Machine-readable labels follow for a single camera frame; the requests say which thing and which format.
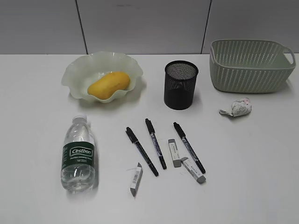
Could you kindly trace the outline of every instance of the water bottle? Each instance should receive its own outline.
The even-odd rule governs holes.
[[[70,192],[80,192],[94,183],[94,138],[86,115],[73,118],[66,133],[62,155],[61,183]]]

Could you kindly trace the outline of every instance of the yellow mango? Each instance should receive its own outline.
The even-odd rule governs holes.
[[[117,90],[125,90],[130,84],[130,77],[122,71],[106,74],[88,87],[88,94],[99,99],[108,99]]]

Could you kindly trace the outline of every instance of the white wall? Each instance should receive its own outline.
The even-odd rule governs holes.
[[[89,53],[200,53],[210,0],[78,0]]]
[[[0,54],[84,54],[75,0],[2,0]]]
[[[217,39],[265,39],[299,52],[299,0],[213,0],[203,53]]]

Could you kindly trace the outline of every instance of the black marker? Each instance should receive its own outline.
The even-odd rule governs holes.
[[[183,141],[184,145],[186,146],[188,152],[190,153],[191,157],[193,158],[193,160],[195,161],[196,165],[198,166],[198,168],[201,170],[201,172],[203,174],[206,173],[206,170],[204,169],[203,165],[201,164],[201,162],[199,161],[199,158],[197,157],[197,155],[195,154],[193,148],[191,147],[190,143],[188,142],[185,133],[183,132],[181,126],[174,122],[173,123],[174,128],[176,129],[179,137],[181,138],[181,140]]]
[[[148,166],[151,169],[151,171],[153,171],[153,173],[154,173],[155,176],[158,176],[159,175],[158,171],[156,170],[156,168],[155,168],[154,164],[151,162],[149,156],[146,154],[146,152],[144,151],[144,149],[141,146],[140,142],[138,141],[138,139],[134,135],[132,129],[129,128],[129,127],[127,127],[126,133],[127,133],[128,137],[130,138],[131,142],[134,145],[136,145],[137,149],[139,150],[139,152],[143,156],[144,160],[148,164]]]
[[[146,123],[146,126],[148,127],[148,130],[149,130],[149,135],[151,137],[151,140],[153,141],[153,144],[154,144],[154,147],[156,149],[156,152],[158,154],[158,157],[159,157],[159,160],[160,160],[160,163],[162,165],[162,168],[163,169],[166,169],[166,163],[164,161],[164,158],[163,158],[163,155],[162,155],[162,152],[161,152],[161,149],[160,149],[160,146],[158,144],[158,141],[157,141],[157,138],[155,136],[155,129],[151,123],[151,121],[149,119],[145,119],[145,123]]]

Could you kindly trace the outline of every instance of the green label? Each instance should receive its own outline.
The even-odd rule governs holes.
[[[66,144],[62,154],[61,169],[74,164],[86,164],[94,167],[94,145],[86,141]]]

